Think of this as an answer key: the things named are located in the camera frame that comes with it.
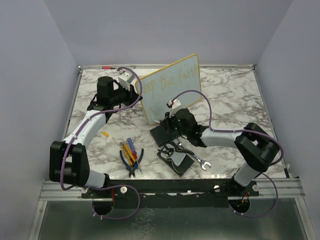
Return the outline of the yellow framed whiteboard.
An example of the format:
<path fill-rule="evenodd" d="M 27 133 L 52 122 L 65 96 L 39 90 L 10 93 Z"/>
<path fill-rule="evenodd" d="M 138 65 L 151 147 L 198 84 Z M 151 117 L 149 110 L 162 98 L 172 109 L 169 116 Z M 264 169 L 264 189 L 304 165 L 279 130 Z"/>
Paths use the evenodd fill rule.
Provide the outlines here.
<path fill-rule="evenodd" d="M 187 90 L 201 92 L 199 56 L 192 54 L 141 78 L 135 83 L 136 90 L 142 91 L 141 105 L 149 125 L 155 125 L 170 109 L 168 102 Z"/>

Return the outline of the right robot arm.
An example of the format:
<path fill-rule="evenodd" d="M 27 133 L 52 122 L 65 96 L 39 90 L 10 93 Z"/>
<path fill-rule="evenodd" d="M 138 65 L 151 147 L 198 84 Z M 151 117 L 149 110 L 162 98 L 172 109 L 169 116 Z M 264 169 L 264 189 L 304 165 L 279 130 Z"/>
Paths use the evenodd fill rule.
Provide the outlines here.
<path fill-rule="evenodd" d="M 282 151 L 280 144 L 255 123 L 242 129 L 211 129 L 198 124 L 195 116 L 187 109 L 177 111 L 174 116 L 167 112 L 160 122 L 171 133 L 178 132 L 195 147 L 227 147 L 238 149 L 245 163 L 233 175 L 229 189 L 240 196 L 247 191 L 249 183 L 259 174 L 266 172 L 276 155 Z"/>

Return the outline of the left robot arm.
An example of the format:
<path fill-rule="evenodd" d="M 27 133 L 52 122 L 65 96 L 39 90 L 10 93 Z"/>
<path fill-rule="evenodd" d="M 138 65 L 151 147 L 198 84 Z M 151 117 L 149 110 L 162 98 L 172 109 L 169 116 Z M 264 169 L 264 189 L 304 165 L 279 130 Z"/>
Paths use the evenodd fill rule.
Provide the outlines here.
<path fill-rule="evenodd" d="M 90 168 L 87 148 L 98 131 L 106 125 L 115 107 L 127 109 L 142 99 L 133 86 L 135 76 L 123 72 L 118 79 L 99 77 L 97 93 L 77 128 L 63 141 L 50 146 L 49 179 L 70 187 L 93 188 L 97 196 L 106 197 L 111 190 L 110 177 Z"/>

